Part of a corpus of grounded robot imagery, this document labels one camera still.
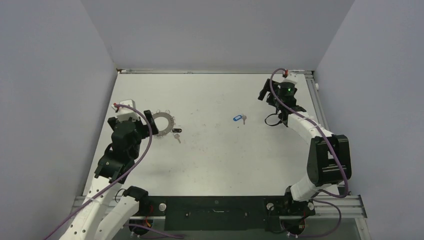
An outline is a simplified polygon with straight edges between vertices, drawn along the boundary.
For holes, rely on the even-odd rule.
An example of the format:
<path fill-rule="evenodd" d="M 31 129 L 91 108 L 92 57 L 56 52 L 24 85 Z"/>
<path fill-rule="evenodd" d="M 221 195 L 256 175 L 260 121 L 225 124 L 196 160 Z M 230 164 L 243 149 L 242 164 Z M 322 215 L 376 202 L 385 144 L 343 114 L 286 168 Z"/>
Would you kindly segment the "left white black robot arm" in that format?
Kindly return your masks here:
<path fill-rule="evenodd" d="M 62 240 L 111 240 L 132 215 L 148 211 L 148 192 L 130 186 L 123 200 L 106 212 L 130 171 L 145 156 L 140 153 L 142 140 L 147 138 L 151 144 L 159 132 L 153 115 L 150 110 L 139 115 L 131 108 L 120 108 L 107 123 L 112 129 L 111 143 L 99 159 L 88 193 Z"/>

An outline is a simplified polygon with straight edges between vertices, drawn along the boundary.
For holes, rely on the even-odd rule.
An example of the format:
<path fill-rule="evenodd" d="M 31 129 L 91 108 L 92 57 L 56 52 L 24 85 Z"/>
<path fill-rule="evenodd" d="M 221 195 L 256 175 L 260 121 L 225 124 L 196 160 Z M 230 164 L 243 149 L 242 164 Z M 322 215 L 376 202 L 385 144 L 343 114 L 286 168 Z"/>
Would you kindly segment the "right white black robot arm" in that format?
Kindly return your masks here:
<path fill-rule="evenodd" d="M 306 174 L 297 183 L 288 186 L 281 203 L 267 203 L 266 231 L 301 237 L 306 227 L 306 218 L 315 214 L 314 204 L 320 193 L 335 198 L 345 198 L 344 193 L 331 193 L 330 186 L 346 184 L 352 176 L 350 145 L 343 134 L 335 134 L 317 123 L 307 110 L 297 104 L 298 89 L 294 80 L 282 82 L 268 78 L 259 92 L 258 100 L 265 100 L 275 108 L 274 115 L 284 125 L 295 131 L 307 143 L 308 158 Z"/>

